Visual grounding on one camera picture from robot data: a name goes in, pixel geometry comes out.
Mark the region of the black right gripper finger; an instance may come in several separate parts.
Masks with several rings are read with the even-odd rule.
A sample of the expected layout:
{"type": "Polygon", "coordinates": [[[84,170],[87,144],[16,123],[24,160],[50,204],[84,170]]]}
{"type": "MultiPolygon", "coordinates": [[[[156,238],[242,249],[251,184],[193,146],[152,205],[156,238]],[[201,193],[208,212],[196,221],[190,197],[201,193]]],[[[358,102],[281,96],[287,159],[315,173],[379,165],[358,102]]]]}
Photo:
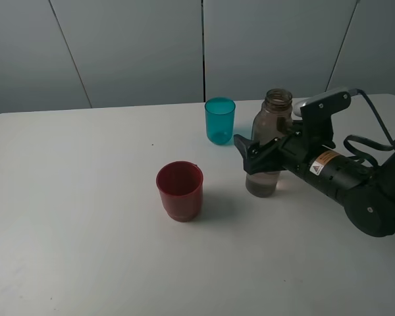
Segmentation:
{"type": "Polygon", "coordinates": [[[259,141],[249,140],[242,135],[234,135],[234,146],[243,160],[243,169],[247,174],[282,171],[279,151],[279,138],[274,138],[265,145],[259,141]]]}

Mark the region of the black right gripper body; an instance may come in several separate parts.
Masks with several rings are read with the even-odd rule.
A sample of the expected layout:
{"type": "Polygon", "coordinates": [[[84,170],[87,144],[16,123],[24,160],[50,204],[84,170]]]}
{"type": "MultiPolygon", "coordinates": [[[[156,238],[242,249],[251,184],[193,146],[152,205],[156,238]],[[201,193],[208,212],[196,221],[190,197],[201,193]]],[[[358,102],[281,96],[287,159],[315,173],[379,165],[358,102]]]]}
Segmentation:
{"type": "Polygon", "coordinates": [[[275,163],[334,201],[342,201],[346,192],[366,183],[373,169],[334,150],[333,141],[307,146],[303,122],[295,120],[278,145],[275,163]]]}

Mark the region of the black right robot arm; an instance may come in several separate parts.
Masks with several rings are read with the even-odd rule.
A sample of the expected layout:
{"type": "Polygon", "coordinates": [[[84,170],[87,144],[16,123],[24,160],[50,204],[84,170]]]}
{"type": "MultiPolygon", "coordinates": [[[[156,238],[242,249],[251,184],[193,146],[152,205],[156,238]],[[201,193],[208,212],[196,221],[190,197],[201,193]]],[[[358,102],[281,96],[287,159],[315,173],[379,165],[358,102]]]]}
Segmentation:
{"type": "Polygon", "coordinates": [[[290,171],[343,206],[360,231],[374,237],[395,233],[395,140],[381,145],[350,135],[353,156],[334,151],[332,122],[295,120],[287,135],[265,145],[234,135],[249,174],[290,171]]]}

